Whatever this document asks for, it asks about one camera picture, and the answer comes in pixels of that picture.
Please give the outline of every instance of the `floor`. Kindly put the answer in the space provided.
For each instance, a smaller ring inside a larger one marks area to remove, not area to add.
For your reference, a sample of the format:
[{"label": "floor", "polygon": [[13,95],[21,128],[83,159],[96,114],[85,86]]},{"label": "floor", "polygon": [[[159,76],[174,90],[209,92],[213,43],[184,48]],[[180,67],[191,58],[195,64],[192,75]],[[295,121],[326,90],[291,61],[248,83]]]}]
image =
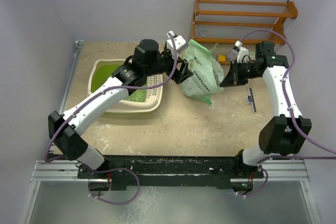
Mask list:
[{"label": "floor", "polygon": [[[95,61],[124,59],[133,54],[137,44],[85,42],[66,109],[87,96]],[[225,55],[231,48],[220,45],[214,55]],[[224,66],[224,74],[227,72],[228,67]],[[248,87],[254,93],[255,114],[245,103]],[[268,90],[262,78],[250,80],[246,86],[225,88],[212,96],[212,102],[209,106],[188,98],[170,81],[164,86],[161,104],[154,112],[104,114],[82,137],[102,154],[233,156],[242,148],[256,144],[260,130],[272,117]]]}]

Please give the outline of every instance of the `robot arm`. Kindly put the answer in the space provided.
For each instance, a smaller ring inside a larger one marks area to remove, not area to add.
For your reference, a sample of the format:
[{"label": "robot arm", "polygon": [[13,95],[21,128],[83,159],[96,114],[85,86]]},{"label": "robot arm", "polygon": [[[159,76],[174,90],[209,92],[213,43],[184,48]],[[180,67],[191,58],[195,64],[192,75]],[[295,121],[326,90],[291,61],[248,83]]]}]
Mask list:
[{"label": "robot arm", "polygon": [[256,60],[243,62],[243,53],[238,52],[237,60],[231,62],[230,70],[221,87],[245,85],[248,79],[263,77],[270,93],[273,108],[273,118],[261,130],[259,144],[243,151],[243,163],[256,166],[257,162],[270,154],[289,155],[300,151],[304,138],[293,126],[286,99],[282,90],[282,82],[285,81],[287,94],[293,106],[294,115],[298,125],[306,134],[311,129],[310,119],[304,119],[298,109],[289,78],[283,76],[289,67],[286,56],[274,53],[274,44],[263,41],[256,45]]},{"label": "robot arm", "polygon": [[[182,36],[176,36],[172,31],[169,32],[174,37],[177,53],[183,52],[187,47],[187,42]],[[134,55],[126,59],[111,77],[92,95],[87,97],[75,107],[59,115],[56,111],[48,117],[49,136],[55,134],[58,128],[70,116],[73,118],[70,125],[67,124],[60,134],[57,135],[54,143],[69,160],[78,160],[88,165],[91,169],[99,169],[106,161],[96,149],[89,146],[80,136],[87,130],[93,121],[115,103],[127,98],[135,89],[127,89],[127,86],[141,87],[146,83],[148,76],[154,74],[167,73],[173,70],[174,55],[173,42],[169,39],[166,41],[163,52],[159,52],[159,44],[151,39],[144,39],[136,46]],[[172,75],[172,80],[177,84],[183,82],[186,78],[192,76],[188,71],[188,62],[178,60],[182,63],[180,69],[176,69]],[[106,92],[106,88],[115,86],[125,86],[125,88],[113,89]],[[90,101],[98,93],[100,96],[95,98],[94,102]],[[78,113],[74,112],[83,104],[87,105]]]}]

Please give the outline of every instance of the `green plastic bag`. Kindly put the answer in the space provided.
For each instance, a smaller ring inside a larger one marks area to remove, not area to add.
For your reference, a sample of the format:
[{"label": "green plastic bag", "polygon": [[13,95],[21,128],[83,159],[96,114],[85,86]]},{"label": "green plastic bag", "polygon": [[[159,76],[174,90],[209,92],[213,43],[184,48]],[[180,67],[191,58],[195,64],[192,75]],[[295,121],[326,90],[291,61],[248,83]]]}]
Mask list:
[{"label": "green plastic bag", "polygon": [[184,59],[188,61],[188,69],[194,74],[181,83],[183,93],[211,105],[211,94],[223,91],[219,84],[224,78],[221,65],[212,57],[211,50],[206,49],[194,40],[189,41]]}]

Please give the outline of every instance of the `black bracket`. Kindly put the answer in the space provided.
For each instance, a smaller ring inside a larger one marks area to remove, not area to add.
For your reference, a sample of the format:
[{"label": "black bracket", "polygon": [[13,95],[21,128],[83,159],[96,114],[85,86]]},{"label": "black bracket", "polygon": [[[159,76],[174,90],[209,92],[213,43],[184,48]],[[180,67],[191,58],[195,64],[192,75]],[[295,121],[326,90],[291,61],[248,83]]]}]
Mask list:
[{"label": "black bracket", "polygon": [[[135,172],[141,186],[192,186],[231,189],[231,178],[263,178],[255,166],[242,164],[240,155],[235,157],[194,156],[124,156],[107,155],[104,169],[127,168]],[[108,174],[97,174],[79,166],[80,179],[107,179]],[[136,186],[134,176],[124,170],[112,172],[111,190],[126,190]]]},{"label": "black bracket", "polygon": [[[48,116],[49,137],[55,134],[58,128],[64,123],[64,118],[57,113],[52,112]],[[87,150],[88,144],[75,131],[73,125],[67,124],[57,135],[54,144],[60,149],[68,160],[76,160]]]},{"label": "black bracket", "polygon": [[252,93],[252,88],[248,88],[248,93],[249,93],[249,95],[247,95],[245,97],[245,101],[246,101],[247,104],[251,104],[253,113],[257,113],[257,108],[256,108],[256,104],[254,102],[254,96],[253,96],[253,93]]},{"label": "black bracket", "polygon": [[186,59],[182,60],[182,64],[180,66],[180,69],[176,69],[175,74],[173,76],[173,80],[176,84],[180,84],[184,82],[187,78],[194,75],[189,69],[188,69],[189,62]]},{"label": "black bracket", "polygon": [[[311,129],[310,119],[300,117],[296,119],[296,122],[301,130],[308,135]],[[291,118],[284,115],[274,116],[260,131],[259,147],[265,154],[297,154],[304,143],[304,139],[294,128]]]},{"label": "black bracket", "polygon": [[283,66],[288,68],[286,56],[274,53],[274,44],[263,41],[256,44],[256,60],[248,63],[232,61],[230,70],[220,87],[242,86],[248,83],[249,79],[262,77],[267,67]]}]

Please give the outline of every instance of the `wooden rack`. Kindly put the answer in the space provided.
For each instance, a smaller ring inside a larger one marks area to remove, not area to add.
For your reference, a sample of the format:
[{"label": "wooden rack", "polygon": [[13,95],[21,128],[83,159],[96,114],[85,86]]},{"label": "wooden rack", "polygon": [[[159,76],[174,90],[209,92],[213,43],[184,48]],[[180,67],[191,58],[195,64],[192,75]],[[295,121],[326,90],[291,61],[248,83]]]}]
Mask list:
[{"label": "wooden rack", "polygon": [[[226,10],[200,10],[199,3],[209,4],[231,4],[231,5],[264,5],[264,6],[285,6],[285,12],[283,13],[269,13],[269,12],[236,12]],[[232,23],[232,22],[209,22],[209,21],[197,21],[198,15],[223,15],[223,16],[249,16],[249,17],[275,17],[278,18],[275,24],[261,24],[261,23]],[[243,27],[270,27],[273,31],[284,35],[283,24],[286,18],[295,19],[298,16],[298,10],[296,9],[294,2],[277,3],[277,2],[249,2],[249,1],[227,1],[227,0],[195,0],[193,16],[190,26],[189,39],[194,39],[200,43],[222,43],[222,44],[234,44],[239,38],[204,38],[196,37],[195,26],[207,25],[207,26],[243,26]],[[264,39],[245,39],[244,44],[255,45],[262,42]],[[285,44],[284,40],[271,34],[267,41],[272,41],[275,44]]]}]

